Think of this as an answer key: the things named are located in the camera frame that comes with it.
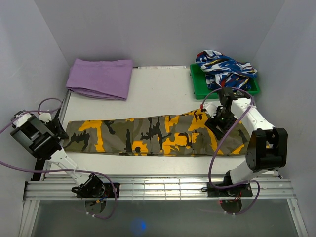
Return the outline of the camouflage cargo trousers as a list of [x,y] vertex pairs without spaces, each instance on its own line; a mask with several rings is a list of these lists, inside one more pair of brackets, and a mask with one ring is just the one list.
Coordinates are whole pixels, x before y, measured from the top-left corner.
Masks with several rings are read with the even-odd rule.
[[[212,156],[220,140],[205,126],[210,118],[196,109],[180,115],[68,123],[67,152],[126,156]],[[229,134],[219,156],[244,155],[250,136],[242,123]]]

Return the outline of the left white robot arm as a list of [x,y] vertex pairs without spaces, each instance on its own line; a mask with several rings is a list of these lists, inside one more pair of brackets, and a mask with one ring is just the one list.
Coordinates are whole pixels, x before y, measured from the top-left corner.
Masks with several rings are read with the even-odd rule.
[[19,111],[11,119],[14,130],[10,135],[36,159],[44,160],[64,170],[75,182],[72,192],[79,198],[100,198],[105,194],[101,179],[92,173],[81,173],[78,165],[66,154],[61,140],[68,139],[59,115],[50,113],[36,117]]

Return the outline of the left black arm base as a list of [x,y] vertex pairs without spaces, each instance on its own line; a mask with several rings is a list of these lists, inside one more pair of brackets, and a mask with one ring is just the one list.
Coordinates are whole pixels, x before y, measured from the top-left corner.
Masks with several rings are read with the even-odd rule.
[[87,187],[72,187],[71,191],[76,194],[77,198],[114,198],[114,190],[117,197],[119,197],[120,183],[114,182],[114,189],[111,183],[96,184],[94,186],[88,185]]

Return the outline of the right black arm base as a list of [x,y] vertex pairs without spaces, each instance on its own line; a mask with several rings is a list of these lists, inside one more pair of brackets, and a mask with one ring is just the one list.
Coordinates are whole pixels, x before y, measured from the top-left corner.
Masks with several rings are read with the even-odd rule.
[[206,183],[206,187],[201,188],[201,191],[207,193],[209,198],[250,198],[253,196],[253,192],[249,184],[238,185],[229,189],[219,189],[214,188],[210,185],[210,183]]

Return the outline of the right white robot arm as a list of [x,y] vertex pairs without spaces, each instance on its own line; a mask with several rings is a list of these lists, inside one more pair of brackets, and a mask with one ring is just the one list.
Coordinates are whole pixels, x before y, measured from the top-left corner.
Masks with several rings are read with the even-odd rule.
[[241,185],[254,181],[260,173],[286,165],[288,133],[284,128],[269,123],[260,114],[249,92],[235,87],[222,87],[216,92],[220,106],[216,107],[205,99],[200,105],[210,115],[206,126],[210,127],[214,123],[225,131],[209,167],[213,167],[223,143],[239,123],[242,123],[250,136],[245,160],[228,172],[229,180],[223,186],[210,182],[211,187],[235,196],[241,190]]

